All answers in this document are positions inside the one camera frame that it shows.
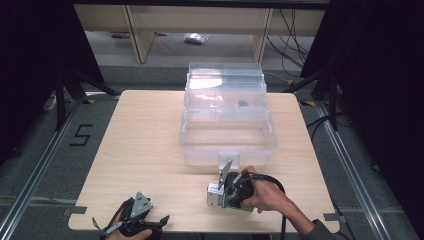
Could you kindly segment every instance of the gray carpet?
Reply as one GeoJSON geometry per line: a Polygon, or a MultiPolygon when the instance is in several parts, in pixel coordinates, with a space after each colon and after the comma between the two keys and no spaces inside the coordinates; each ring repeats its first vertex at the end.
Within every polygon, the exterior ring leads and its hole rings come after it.
{"type": "MultiPolygon", "coordinates": [[[[139,67],[101,67],[107,85],[118,91],[125,89],[166,89],[183,90],[186,82],[186,68],[139,68],[139,67]]],[[[282,71],[265,71],[285,80],[299,79],[288,76],[282,71]]],[[[273,75],[265,75],[269,92],[280,92],[287,88],[286,81],[273,75]]],[[[93,87],[83,84],[86,91],[93,87]]],[[[313,84],[296,93],[299,100],[311,100],[313,84]]],[[[12,239],[96,239],[94,231],[72,231],[67,226],[68,216],[64,211],[73,206],[82,189],[85,178],[112,116],[117,100],[95,100],[93,104],[82,104],[70,123],[63,141],[55,154],[48,171],[37,188],[33,201],[26,209],[12,239]],[[81,143],[81,138],[74,135],[81,124],[92,125],[81,129],[81,134],[90,138],[85,146],[70,146],[81,143]]],[[[305,123],[319,118],[316,107],[300,106],[305,123]]],[[[0,214],[4,216],[11,206],[13,197],[19,194],[26,179],[41,157],[55,127],[54,110],[40,115],[20,145],[21,156],[8,159],[0,168],[0,214]]],[[[372,159],[361,139],[350,126],[345,116],[338,117],[341,135],[351,158],[354,160],[372,199],[380,210],[384,222],[393,239],[418,239],[409,225],[395,197],[378,172],[370,168],[372,159]]],[[[327,183],[330,195],[345,214],[356,239],[375,239],[367,218],[353,192],[352,186],[344,172],[339,157],[328,137],[324,126],[320,126],[314,136],[313,145],[327,183]]],[[[343,234],[351,236],[345,225],[343,234]]],[[[165,234],[163,239],[197,239],[198,235],[165,234]]],[[[207,240],[251,239],[250,235],[215,235],[208,234],[207,240]]],[[[286,239],[300,239],[296,234],[288,234],[286,239]]]]}

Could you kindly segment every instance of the human hand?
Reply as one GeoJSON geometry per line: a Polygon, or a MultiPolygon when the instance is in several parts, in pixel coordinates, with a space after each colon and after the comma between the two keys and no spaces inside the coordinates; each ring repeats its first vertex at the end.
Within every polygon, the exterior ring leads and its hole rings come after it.
{"type": "MultiPolygon", "coordinates": [[[[251,176],[256,173],[253,166],[248,166],[243,171],[247,171],[251,176]]],[[[283,213],[284,207],[291,205],[292,201],[274,183],[252,179],[252,184],[255,192],[252,197],[240,203],[242,207],[256,207],[258,213],[271,210],[283,213]]]]}
{"type": "MultiPolygon", "coordinates": [[[[113,222],[112,226],[118,223],[120,218],[121,218],[121,213],[119,213],[118,216],[115,218],[115,221],[113,222]]],[[[106,240],[145,240],[150,235],[152,235],[151,229],[146,229],[144,231],[141,231],[140,233],[132,237],[125,237],[124,235],[122,235],[122,233],[119,230],[115,230],[109,236],[106,237],[106,240]]]]}
{"type": "MultiPolygon", "coordinates": [[[[250,175],[256,173],[253,166],[248,166],[243,171],[247,171],[250,175]]],[[[276,210],[287,217],[300,235],[305,235],[312,231],[315,225],[274,183],[261,179],[252,179],[252,185],[255,188],[255,192],[252,197],[240,203],[242,207],[256,207],[258,208],[258,213],[276,210]]]]}

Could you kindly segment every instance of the clear plastic storage box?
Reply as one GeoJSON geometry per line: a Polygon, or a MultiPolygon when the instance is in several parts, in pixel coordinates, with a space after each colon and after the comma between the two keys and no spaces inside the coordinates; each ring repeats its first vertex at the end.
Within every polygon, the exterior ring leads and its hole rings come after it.
{"type": "Polygon", "coordinates": [[[277,148],[258,64],[191,63],[180,147],[188,165],[265,165],[277,148]]]}

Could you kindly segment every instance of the wooden table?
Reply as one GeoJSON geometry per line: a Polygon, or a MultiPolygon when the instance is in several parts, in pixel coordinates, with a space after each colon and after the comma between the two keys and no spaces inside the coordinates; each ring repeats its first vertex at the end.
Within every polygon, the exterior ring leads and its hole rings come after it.
{"type": "MultiPolygon", "coordinates": [[[[186,165],[178,142],[183,98],[182,91],[122,94],[76,204],[87,210],[72,214],[70,228],[95,229],[92,217],[105,227],[120,204],[141,191],[154,205],[146,220],[170,215],[166,232],[280,232],[277,212],[206,204],[206,187],[218,181],[218,168],[186,165]]],[[[279,179],[309,218],[337,232],[338,221],[324,220],[334,208],[295,96],[269,93],[268,101],[279,148],[257,171],[279,179]]],[[[287,232],[295,232],[290,223],[287,232]]]]}

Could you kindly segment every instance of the sleeve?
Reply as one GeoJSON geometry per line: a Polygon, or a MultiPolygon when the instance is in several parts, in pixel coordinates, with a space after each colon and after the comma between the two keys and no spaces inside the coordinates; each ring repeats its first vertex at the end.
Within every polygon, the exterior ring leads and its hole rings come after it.
{"type": "Polygon", "coordinates": [[[328,231],[325,225],[320,220],[312,221],[315,224],[314,229],[303,236],[300,236],[302,240],[335,240],[334,235],[328,231]]]}

